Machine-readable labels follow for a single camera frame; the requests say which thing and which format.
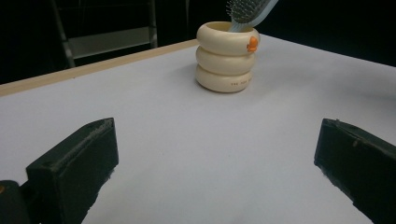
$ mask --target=wooden table edge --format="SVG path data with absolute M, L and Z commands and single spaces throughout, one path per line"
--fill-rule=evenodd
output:
M 197 45 L 198 45 L 198 41 L 196 39 L 193 39 L 169 46 L 160 47 L 157 49 L 149 49 L 149 50 L 137 52 L 134 54 L 102 61 L 99 63 L 91 63 L 80 67 L 70 68 L 67 70 L 54 72 L 38 77 L 31 77 L 20 81 L 6 83 L 0 85 L 0 96 L 10 95 L 20 91 L 31 90 L 52 83 L 64 81 L 70 78 L 81 77 L 84 75 L 88 75 L 90 73 L 99 72 L 102 70 L 124 65 L 127 63 L 138 62 L 141 60 L 153 58 L 169 52 L 177 51 L 180 49 L 186 49 Z

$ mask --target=brush bristles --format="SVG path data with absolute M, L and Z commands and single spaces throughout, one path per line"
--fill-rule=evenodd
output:
M 238 23 L 249 23 L 256 19 L 269 0 L 230 0 L 227 13 Z

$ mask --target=orange label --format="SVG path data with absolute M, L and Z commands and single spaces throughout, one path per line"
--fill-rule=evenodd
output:
M 257 50 L 257 46 L 259 46 L 259 40 L 256 37 L 251 36 L 247 45 L 247 51 L 254 52 Z

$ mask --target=ceramic cup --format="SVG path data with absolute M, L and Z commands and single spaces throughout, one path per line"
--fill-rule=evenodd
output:
M 195 78 L 212 91 L 241 91 L 251 80 L 250 69 L 255 63 L 260 35 L 253 28 L 230 33 L 230 27 L 230 22 L 212 21 L 197 32 L 200 46 L 195 52 L 198 62 Z

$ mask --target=dark background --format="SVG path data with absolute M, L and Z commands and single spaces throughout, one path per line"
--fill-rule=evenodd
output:
M 149 25 L 146 0 L 55 0 L 67 38 Z M 159 46 L 195 38 L 207 21 L 229 21 L 227 0 L 155 0 Z M 390 1 L 279 0 L 256 29 L 265 35 L 396 66 L 396 16 Z M 0 7 L 0 84 L 67 69 L 50 0 L 12 0 Z M 92 56 L 94 63 L 149 49 Z

